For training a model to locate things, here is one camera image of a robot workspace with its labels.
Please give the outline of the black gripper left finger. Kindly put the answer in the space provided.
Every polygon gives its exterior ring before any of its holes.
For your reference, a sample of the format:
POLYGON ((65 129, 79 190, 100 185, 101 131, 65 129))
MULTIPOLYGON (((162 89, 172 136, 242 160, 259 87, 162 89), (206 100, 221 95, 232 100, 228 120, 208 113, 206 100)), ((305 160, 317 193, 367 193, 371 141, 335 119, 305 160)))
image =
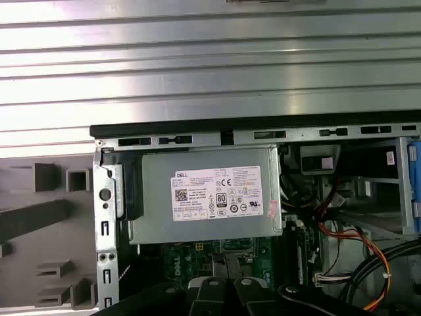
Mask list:
POLYGON ((213 274, 191 279, 186 287, 162 282, 121 302, 99 310, 99 315, 224 315, 232 285, 232 259, 213 257, 213 274))

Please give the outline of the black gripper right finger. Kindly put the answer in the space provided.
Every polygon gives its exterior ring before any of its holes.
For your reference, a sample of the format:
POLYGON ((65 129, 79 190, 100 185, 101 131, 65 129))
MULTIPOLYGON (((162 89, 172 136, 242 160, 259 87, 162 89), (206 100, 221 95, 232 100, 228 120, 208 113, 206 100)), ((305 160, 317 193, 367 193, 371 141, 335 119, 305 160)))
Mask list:
POLYGON ((364 315, 361 308, 349 305, 319 290, 299 283, 297 262, 280 257, 270 260, 270 283, 259 275, 252 277, 239 272, 237 257, 232 259, 232 285, 228 315, 364 315))

